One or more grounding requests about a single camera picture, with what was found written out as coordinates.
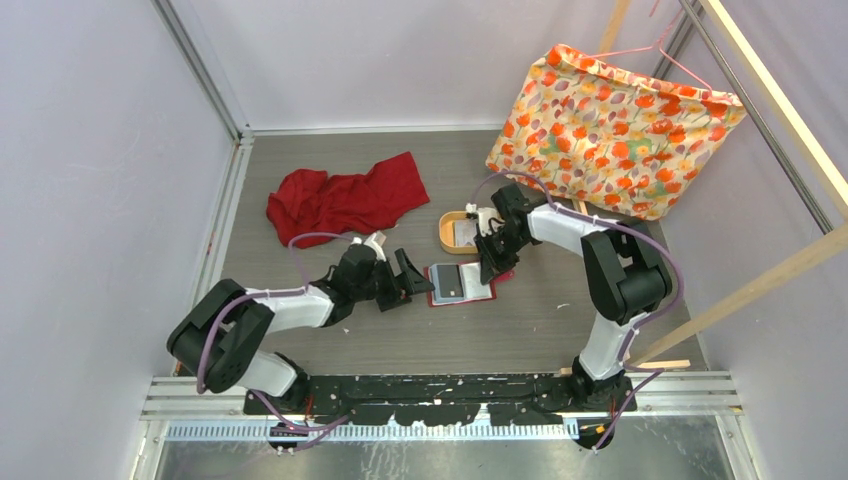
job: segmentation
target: red towel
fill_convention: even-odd
[[[307,232],[361,234],[391,228],[406,212],[430,201],[409,152],[374,165],[366,175],[333,175],[301,168],[268,196],[265,214],[283,245]],[[304,238],[307,248],[332,240]]]

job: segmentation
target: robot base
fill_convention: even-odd
[[[609,424],[611,412],[633,388],[630,379],[621,377],[614,388],[589,397],[581,405],[569,393],[567,380],[550,373],[319,375],[305,382],[303,397],[269,400],[282,414],[307,414],[308,409],[308,414],[322,424],[347,415],[356,425],[386,425],[390,418],[403,426],[416,421],[427,426],[467,425],[478,414],[487,413],[492,426],[552,425],[563,422],[558,413],[597,412],[597,417],[579,422],[578,443],[594,445],[596,427]],[[636,408],[631,402],[627,410]],[[268,410],[248,394],[244,413],[264,416]]]

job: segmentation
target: pink hanger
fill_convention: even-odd
[[[654,6],[653,6],[653,7],[651,7],[651,12],[648,14],[648,16],[649,16],[649,17],[654,15],[654,12],[656,11],[656,9],[657,9],[657,5],[659,5],[659,3],[660,3],[660,0],[657,0],[656,2],[654,2]],[[713,91],[713,87],[711,87],[711,86],[710,86],[707,82],[705,82],[704,80],[702,80],[702,79],[701,79],[701,77],[699,77],[699,76],[695,75],[694,73],[692,73],[692,71],[691,71],[691,70],[689,70],[688,68],[686,68],[686,67],[684,67],[683,65],[681,65],[681,64],[680,64],[680,62],[678,62],[677,60],[675,60],[675,59],[671,58],[671,55],[669,55],[668,53],[666,53],[665,49],[663,49],[663,47],[662,47],[662,46],[663,46],[663,44],[665,43],[665,39],[666,39],[666,37],[667,37],[667,36],[668,36],[668,34],[671,32],[672,27],[674,27],[674,25],[675,25],[675,24],[677,24],[677,21],[680,19],[680,15],[682,15],[682,14],[683,14],[683,9],[681,8],[681,9],[677,12],[677,15],[675,15],[675,16],[674,16],[674,18],[673,18],[673,19],[671,19],[671,22],[670,22],[670,23],[668,24],[668,26],[665,28],[665,30],[663,31],[662,35],[660,35],[660,38],[658,38],[656,42],[654,42],[653,44],[651,44],[651,45],[649,45],[649,46],[647,46],[647,47],[633,48],[633,49],[630,49],[630,50],[621,50],[621,51],[618,51],[618,52],[599,53],[599,54],[597,54],[597,55],[587,55],[587,57],[588,57],[588,58],[612,57],[612,56],[614,56],[614,55],[622,55],[622,54],[625,54],[625,53],[646,52],[646,51],[648,51],[648,50],[654,50],[654,49],[657,49],[657,50],[659,50],[659,51],[660,51],[660,53],[662,53],[662,54],[663,54],[663,56],[664,56],[665,58],[669,59],[669,61],[670,61],[671,63],[673,63],[673,64],[677,65],[677,67],[679,67],[679,68],[680,68],[681,70],[683,70],[684,72],[688,73],[690,77],[692,77],[692,78],[694,78],[695,80],[697,80],[699,83],[701,83],[701,85],[703,85],[703,86],[707,87],[707,89],[708,89],[710,92],[712,92],[712,91]]]

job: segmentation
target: floral fabric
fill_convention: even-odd
[[[530,68],[486,164],[536,175],[554,195],[654,220],[745,115],[732,93],[657,80],[557,45]]]

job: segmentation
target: white panel wall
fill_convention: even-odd
[[[184,0],[254,129],[503,123],[556,43],[596,52],[614,0]],[[636,0],[616,43],[677,11]],[[651,73],[659,54],[617,60]]]
[[[0,15],[0,477],[125,478],[230,142],[151,3]]]
[[[848,97],[841,81],[848,78],[843,52],[848,4],[724,3],[842,173],[848,173]],[[704,71],[714,86],[726,88],[697,36],[682,59]],[[786,133],[768,118],[815,184]],[[819,198],[841,224],[827,197]],[[710,160],[663,221],[663,230],[687,274],[693,315],[821,236],[750,120]],[[736,381],[765,461],[764,478],[845,478],[846,271],[848,254],[843,253],[703,334],[711,366],[730,369]]]

